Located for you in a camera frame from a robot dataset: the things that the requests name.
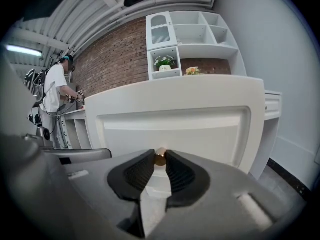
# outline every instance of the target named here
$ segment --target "gray floor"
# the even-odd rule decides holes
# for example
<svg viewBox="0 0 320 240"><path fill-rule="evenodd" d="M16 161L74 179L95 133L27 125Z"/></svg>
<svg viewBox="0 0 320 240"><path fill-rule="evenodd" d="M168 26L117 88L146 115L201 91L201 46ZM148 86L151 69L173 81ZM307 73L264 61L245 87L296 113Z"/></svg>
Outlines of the gray floor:
<svg viewBox="0 0 320 240"><path fill-rule="evenodd" d="M274 193L289 210L306 203L306 201L269 166L264 169L258 182Z"/></svg>

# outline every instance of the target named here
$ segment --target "ceiling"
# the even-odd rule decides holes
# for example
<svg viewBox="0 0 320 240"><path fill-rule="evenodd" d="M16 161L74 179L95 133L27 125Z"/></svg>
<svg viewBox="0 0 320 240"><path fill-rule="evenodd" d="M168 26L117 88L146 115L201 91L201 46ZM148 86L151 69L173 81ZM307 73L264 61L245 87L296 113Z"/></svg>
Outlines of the ceiling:
<svg viewBox="0 0 320 240"><path fill-rule="evenodd" d="M147 0L129 8L124 7L123 2L64 0L50 18L17 21L5 42L41 51L42 57L8 51L11 65L24 78L30 69L45 69L50 66L52 59L56 60L63 54L77 55L122 22L177 6L191 10L210 9L214 0Z"/></svg>

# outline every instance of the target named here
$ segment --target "ceiling light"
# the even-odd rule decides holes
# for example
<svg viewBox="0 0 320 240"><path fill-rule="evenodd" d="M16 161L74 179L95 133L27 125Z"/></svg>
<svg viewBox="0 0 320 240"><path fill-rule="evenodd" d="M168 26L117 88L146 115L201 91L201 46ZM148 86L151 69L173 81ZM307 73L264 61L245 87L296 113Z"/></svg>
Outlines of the ceiling light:
<svg viewBox="0 0 320 240"><path fill-rule="evenodd" d="M8 51L11 51L11 52L29 54L29 55L34 55L34 56L38 56L38 57L42 56L42 52L40 52L38 50L32 50L32 49L28 49L28 48L24 48L24 47L20 47L20 46L15 46L15 45L6 45L5 47Z"/></svg>

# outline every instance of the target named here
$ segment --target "potted plant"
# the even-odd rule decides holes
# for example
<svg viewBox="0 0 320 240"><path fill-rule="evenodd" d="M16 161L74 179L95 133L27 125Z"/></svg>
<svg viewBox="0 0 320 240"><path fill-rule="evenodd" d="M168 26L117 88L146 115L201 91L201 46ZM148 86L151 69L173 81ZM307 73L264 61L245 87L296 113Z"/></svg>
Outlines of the potted plant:
<svg viewBox="0 0 320 240"><path fill-rule="evenodd" d="M187 68L185 73L185 76L204 75L201 73L201 70L197 66Z"/></svg>
<svg viewBox="0 0 320 240"><path fill-rule="evenodd" d="M154 65L159 68L159 71L170 70L171 66L175 65L174 58L167 55L166 57L157 57Z"/></svg>

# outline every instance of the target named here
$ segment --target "white t-shirt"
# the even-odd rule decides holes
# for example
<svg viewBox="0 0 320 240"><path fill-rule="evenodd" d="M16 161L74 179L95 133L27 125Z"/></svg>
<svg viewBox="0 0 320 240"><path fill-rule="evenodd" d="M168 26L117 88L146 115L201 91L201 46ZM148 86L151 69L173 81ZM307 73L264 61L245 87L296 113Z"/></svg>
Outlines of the white t-shirt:
<svg viewBox="0 0 320 240"><path fill-rule="evenodd" d="M40 108L43 111L56 113L60 107L60 86L67 86L65 71L61 64L56 64L50 68L44 82L44 92L46 94Z"/></svg>

